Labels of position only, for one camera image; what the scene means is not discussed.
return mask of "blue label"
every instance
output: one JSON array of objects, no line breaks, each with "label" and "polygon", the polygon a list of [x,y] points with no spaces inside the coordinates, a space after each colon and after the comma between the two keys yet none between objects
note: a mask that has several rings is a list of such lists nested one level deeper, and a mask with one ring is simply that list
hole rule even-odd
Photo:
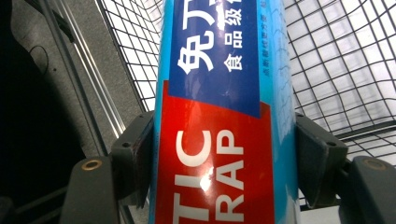
[{"label": "blue label", "polygon": [[170,95],[260,115],[257,8],[242,2],[175,2]]}]

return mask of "metal wire grid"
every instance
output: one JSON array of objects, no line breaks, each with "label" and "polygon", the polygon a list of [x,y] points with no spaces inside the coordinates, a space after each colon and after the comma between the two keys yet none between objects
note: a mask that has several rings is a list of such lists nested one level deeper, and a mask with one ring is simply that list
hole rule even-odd
[{"label": "metal wire grid", "polygon": [[285,1],[296,110],[333,134],[394,121],[395,1]]},{"label": "metal wire grid", "polygon": [[141,107],[154,110],[162,1],[99,0]]},{"label": "metal wire grid", "polygon": [[[163,1],[100,0],[101,4],[127,72],[145,109],[152,110],[158,64],[139,57],[154,55],[158,60]],[[396,2],[284,4],[296,111],[343,140],[350,160],[366,155],[396,166]],[[303,195],[300,204],[306,204]]]}]

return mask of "red label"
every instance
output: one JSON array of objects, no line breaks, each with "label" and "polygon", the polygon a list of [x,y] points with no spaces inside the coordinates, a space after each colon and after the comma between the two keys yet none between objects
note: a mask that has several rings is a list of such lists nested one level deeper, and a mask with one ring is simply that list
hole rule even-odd
[{"label": "red label", "polygon": [[167,93],[156,223],[274,223],[269,105],[257,119]]}]

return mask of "shopping cart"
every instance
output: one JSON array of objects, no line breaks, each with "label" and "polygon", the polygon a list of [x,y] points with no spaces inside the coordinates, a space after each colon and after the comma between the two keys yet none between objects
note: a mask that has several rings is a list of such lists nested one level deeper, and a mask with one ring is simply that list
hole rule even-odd
[{"label": "shopping cart", "polygon": [[[138,105],[143,111],[153,110],[163,1],[97,0],[96,4]],[[342,140],[349,147],[350,160],[364,155],[396,166],[396,3],[285,0],[284,5],[296,112]],[[78,27],[73,22],[69,25]],[[81,54],[87,51],[82,47],[77,47]],[[98,74],[96,68],[87,67],[89,74]],[[118,137],[125,127],[117,108],[103,88],[100,74],[91,80]],[[106,154],[100,139],[96,142],[99,151]],[[307,210],[303,195],[300,205]],[[302,217],[315,220],[315,213],[320,211],[313,213],[302,212]]]}]

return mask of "cylindrical package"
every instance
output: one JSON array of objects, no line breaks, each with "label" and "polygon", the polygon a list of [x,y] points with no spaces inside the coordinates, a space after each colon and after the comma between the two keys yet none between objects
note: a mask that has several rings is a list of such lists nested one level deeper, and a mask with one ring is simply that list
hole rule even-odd
[{"label": "cylindrical package", "polygon": [[149,223],[299,221],[281,0],[167,0]]}]

